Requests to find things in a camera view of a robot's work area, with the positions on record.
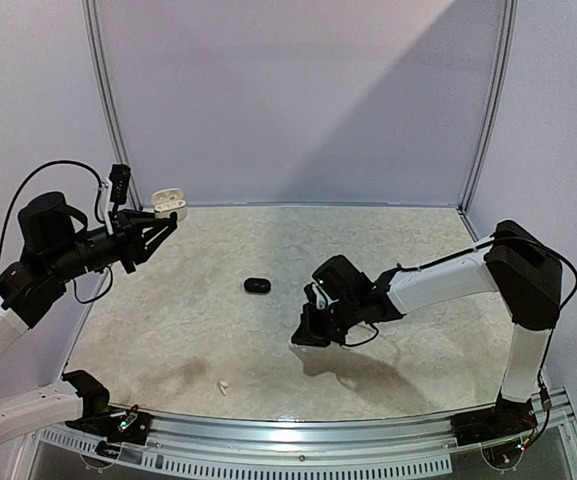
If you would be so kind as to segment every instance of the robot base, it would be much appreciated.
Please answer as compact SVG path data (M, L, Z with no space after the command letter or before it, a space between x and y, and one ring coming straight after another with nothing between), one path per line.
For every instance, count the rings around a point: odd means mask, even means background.
M450 423L461 447L531 431L537 418L530 400L516 403L499 396L493 407L458 413Z

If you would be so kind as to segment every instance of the table surface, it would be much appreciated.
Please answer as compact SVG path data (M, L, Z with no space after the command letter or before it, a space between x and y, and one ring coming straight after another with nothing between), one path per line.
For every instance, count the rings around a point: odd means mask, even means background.
M197 208L94 305L66 371L120 405L255 420L391 418L493 402L512 333L500 296L433 305L370 344L290 345L312 272L346 255L371 279L471 243L452 209ZM243 281L265 277L266 296ZM349 341L371 335L356 327ZM219 382L228 382L226 395Z

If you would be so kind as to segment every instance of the white wall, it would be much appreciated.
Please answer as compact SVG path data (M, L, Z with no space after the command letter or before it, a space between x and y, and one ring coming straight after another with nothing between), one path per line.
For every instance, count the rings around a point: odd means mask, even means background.
M470 219L485 234L514 218L577 266L577 2L519 2L511 52ZM548 372L577 413L577 296Z
M142 201L457 205L504 3L99 2Z
M112 148L94 80L80 2L0 2L0 229L15 188L45 161L74 158L100 174ZM61 190L69 203L91 212L94 179L73 167L41 173L20 198ZM10 224L6 265L18 257L16 218ZM96 279L86 282L86 292ZM54 381L82 315L70 297L0 358L0 395ZM0 479L8 457L0 452Z

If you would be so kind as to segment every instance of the vent grille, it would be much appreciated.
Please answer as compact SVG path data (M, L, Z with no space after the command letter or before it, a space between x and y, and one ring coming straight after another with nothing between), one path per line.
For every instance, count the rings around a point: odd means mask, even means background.
M108 461L95 454L96 441L77 433L66 433L50 428L41 431L41 440L70 451ZM267 467L228 465L217 462L195 461L164 453L142 452L138 468L189 479L217 480L398 480L429 478L452 473L449 455L410 461L382 463L377 466L328 466L328 467Z

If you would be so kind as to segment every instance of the black cable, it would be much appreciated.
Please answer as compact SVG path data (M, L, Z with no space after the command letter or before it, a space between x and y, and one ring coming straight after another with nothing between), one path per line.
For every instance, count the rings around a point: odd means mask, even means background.
M100 293L99 295L97 295L96 297L90 298L88 300L80 300L79 296L77 295L77 280L75 280L74 278L72 279L72 283L73 283L73 288L74 288L74 294L75 294L75 300L77 300L77 302L79 302L82 305L88 305L89 303L93 303L96 302L97 300L99 300L100 298L105 297L108 292L110 292L110 289L112 288L112 284L114 281L114 275L112 273L112 267L110 266L106 266L104 267L104 269L108 269L108 271L110 272L110 283L108 284L108 287L106 287L106 290L104 290L102 293Z
M564 300L560 303L559 305L559 310L563 310L563 308L568 305L568 302L570 302L570 300L572 299L572 297L577 293L577 269L575 268L575 266L572 264L572 262L570 260L568 260L566 257L564 257L561 253L553 250L550 247L547 247L539 242L536 242L534 240L531 240L529 238L524 238L524 237L499 237L499 238L494 238L492 240L489 240L487 242L483 242L479 245L476 245L473 248L469 248L466 250L461 250L459 252L456 253L452 253L450 255L447 255L445 257L439 258L437 260L433 260L432 262L426 263L424 265L421 265L419 267L416 268L412 268L412 267L401 267L400 265L398 265L397 269L399 271L404 271L404 272L412 272L412 271L417 271L417 270L423 270L425 268L429 268L429 267L433 267L435 265L439 265L443 262L447 262L448 260L452 260L454 258L458 258L461 257L463 255L466 255L468 253L474 253L482 248L488 247L490 245L493 244L512 244L515 242L523 242L526 243L528 245L532 245L535 248L538 248L546 253L549 253L550 255L552 255L553 257L557 258L559 261L561 261L562 263L564 263L568 269L570 270L570 272L572 273L573 277L574 277L574 285L572 287L572 289L570 290L570 292L568 293L568 295L566 295L566 298L564 298ZM554 333L554 328L551 330L550 335L548 337L548 343L546 344L546 348L544 350L544 355L543 358L541 360L541 365L539 367L539 373L537 374L537 382L539 384L539 388L540 388L540 396L541 396L541 403L542 406L544 407L544 410L546 410L546 419L544 420L544 425L541 428L541 430L539 430L539 432L537 432L537 435L533 437L533 435L531 434L530 437L528 438L528 440L525 442L524 446L522 447L523 450L525 451L526 448L528 448L529 446L533 445L542 435L543 433L546 431L546 429L548 428L548 422L550 421L550 408L551 408L551 404L550 404L550 397L548 396L548 388L546 387L546 384L544 383L543 377L542 377L542 370L544 368L544 364L546 362L546 358L548 357L548 351L550 349L550 345L552 343L552 336Z
M101 195L101 177L99 176L99 174L95 171L94 168L92 168L89 165L86 165L85 163L82 162L78 162L77 160L53 160L51 162L46 162L43 165L40 165L39 167L35 168L32 172L30 172L30 174L23 180L23 182L21 182L21 185L19 185L19 187L17 188L17 191L15 192L15 194L12 196L12 200L10 201L10 205L8 206L8 210L6 211L6 216L4 217L4 224L3 227L1 229L1 235L0 235L0 264L1 264L1 256L3 254L3 248L4 248L4 239L6 237L6 230L8 228L8 221L10 220L10 216L12 215L12 210L15 206L15 202L17 201L17 198L19 198L19 195L21 194L21 191L24 189L24 187L28 184L28 182L39 172L41 172L42 170L48 168L48 167L52 167L54 165L74 165L76 167L81 167L85 170L88 170L90 173L92 173L95 177L95 179L97 180L97 186L98 186L98 192L97 192L97 197L95 199L95 214L97 214L97 210L98 210L98 206L99 206L99 198Z
M362 345L365 345L367 343L372 342L375 338L377 338L379 336L379 329L377 327L375 327L372 323L369 323L368 326L375 331L375 334L372 337L370 337L368 340L364 340L364 341L358 342L358 343L344 343L342 346L343 347L349 347L349 348L355 348L355 347L361 347Z
M535 436L535 438L528 438L528 440L526 440L526 442L524 443L523 446L523 451L525 452L526 449L532 445L535 444L535 442L537 440L539 440L539 438L544 434L544 432L546 431L546 429L548 428L548 422L550 421L550 410L546 411L546 418L544 419L544 424L541 427L541 430L539 430L539 432L537 432L537 435Z
M434 267L434 266L439 265L441 263L447 262L448 260L453 260L455 258L462 257L462 256L467 255L469 253L474 253L478 250L481 250L482 248L489 247L490 245L492 245L494 243L509 244L509 243L514 243L514 242L518 242L518 241L523 242L523 243L527 243L527 244L532 245L532 246L534 246L540 250L543 250L544 252L551 254L552 256L554 256L558 260L560 260L562 263L564 263L568 267L570 272L573 274L573 277L575 278L575 284L573 285L572 289L570 290L570 293L568 293L566 298L559 305L559 309L560 310L563 309L568 304L568 302L572 299L572 297L577 293L577 269L572 264L572 262L570 260L568 260L566 257L564 257L561 253L559 253L556 250L553 250L552 248L547 247L547 246L545 246L539 242L531 240L529 238L499 237L499 238L495 238L493 240L489 240L489 241L484 242L484 243L480 243L480 244L476 245L475 247L471 247L471 248L467 248L465 250L460 250L459 252L451 253L450 255L446 255L445 257L438 258L436 260L433 260L432 262L425 263L425 264L420 265L418 267L402 267L399 265L396 270L401 271L401 272L414 272L417 270L424 270L426 268Z

